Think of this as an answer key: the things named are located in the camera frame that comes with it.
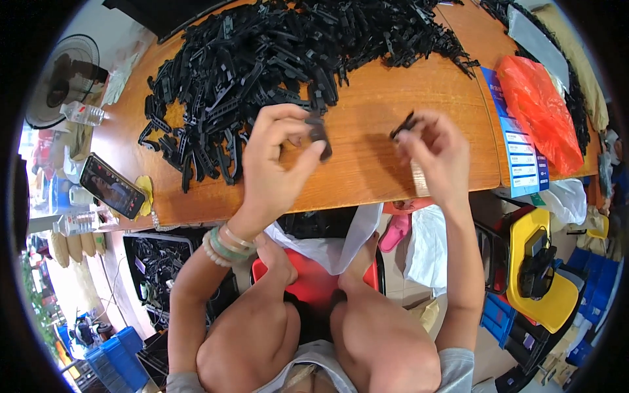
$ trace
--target red plastic bag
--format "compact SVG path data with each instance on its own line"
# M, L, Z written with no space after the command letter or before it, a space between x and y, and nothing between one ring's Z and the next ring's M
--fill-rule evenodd
M583 166L574 124L542 64L505 56L496 71L509 112L560 174Z

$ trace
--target white cable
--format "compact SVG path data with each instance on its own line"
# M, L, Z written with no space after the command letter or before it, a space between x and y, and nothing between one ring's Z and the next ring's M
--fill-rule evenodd
M94 318L95 321L97 321L101 316L105 315L105 313L107 312L107 309L109 308L109 305L111 304L111 301L114 298L114 293L116 291L116 279L118 278L118 274L120 273L120 263L122 263L122 259L126 259L126 255L123 255L123 257L120 258L120 260L118 261L118 268L116 271L116 276L114 277L114 285L111 288L111 296L109 297L109 300L106 301L107 306L105 307L105 311L103 311L99 316ZM118 310L120 311L120 307L118 306L118 303L115 300L114 300L114 304L116 305L116 307L118 307Z

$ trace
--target foot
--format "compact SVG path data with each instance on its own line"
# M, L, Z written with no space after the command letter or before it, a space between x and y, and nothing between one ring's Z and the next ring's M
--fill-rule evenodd
M288 259L284 249L273 241L266 233L262 232L255 238L258 256L269 269L268 273L279 274L286 278L286 286L297 281L297 269Z
M374 263L379 237L380 234L378 232L374 232L374 234L371 235L369 239L367 239L365 244L360 247L360 250L358 250L358 253L350 262L350 265L338 278L339 286L341 288L343 282L362 282L362 278L364 277L365 273L367 273L367 269L369 269L371 264Z

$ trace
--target wooden table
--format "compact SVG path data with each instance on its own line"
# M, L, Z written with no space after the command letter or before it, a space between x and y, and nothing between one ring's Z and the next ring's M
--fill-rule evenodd
M237 1L226 8L250 1ZM469 0L465 6L439 6L435 21L451 27L471 56L486 67L504 54L513 54L515 44L502 26ZM229 218L242 203L242 182L228 187L222 178L191 182L181 191L181 174L159 153L137 144L146 126L144 98L150 94L146 79L156 75L164 60L173 58L183 41L181 34L162 45L153 44L133 70L118 103L106 107L111 119L94 131L92 150L123 176L153 179L155 211L162 225L218 221ZM409 69L387 69L371 62L349 74L351 86L339 88L338 106L325 115L333 155L306 183L292 212L329 209L374 202L427 196L423 186L415 190L409 168L400 167L388 133L412 109L432 108L446 112L470 141L470 191L498 187L501 178L509 184L506 150L498 115L485 80L470 80L450 60L437 54L417 61ZM166 120L182 125L181 109L170 106ZM291 166L300 150L287 144L281 157ZM585 172L592 172L587 166ZM152 227L150 218L120 228Z
M440 14L448 25L454 30L463 48L470 54L470 58L478 59L483 67L496 69L500 59L505 55L513 55L517 46L508 35L504 34L503 24L493 19L485 10L478 8L471 0L463 0L465 6L437 6ZM504 137L500 128L498 112L491 98L489 86L482 76L482 72L476 72L477 82L482 95L487 104L491 127L496 138L496 151L498 152L498 162L500 164L501 183L509 187L511 179L509 177L509 161L507 159ZM557 172L552 163L549 162L550 180L566 179L568 177L582 177L598 173L598 155L601 147L598 143L598 134L592 128L589 117L587 126L591 142L587 146L584 165L576 173L570 176L563 176Z

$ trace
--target phone screen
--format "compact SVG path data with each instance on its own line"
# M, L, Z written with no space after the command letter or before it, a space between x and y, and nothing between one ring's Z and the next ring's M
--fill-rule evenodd
M133 184L115 172L98 156L88 156L81 186L128 219L134 219L146 199Z

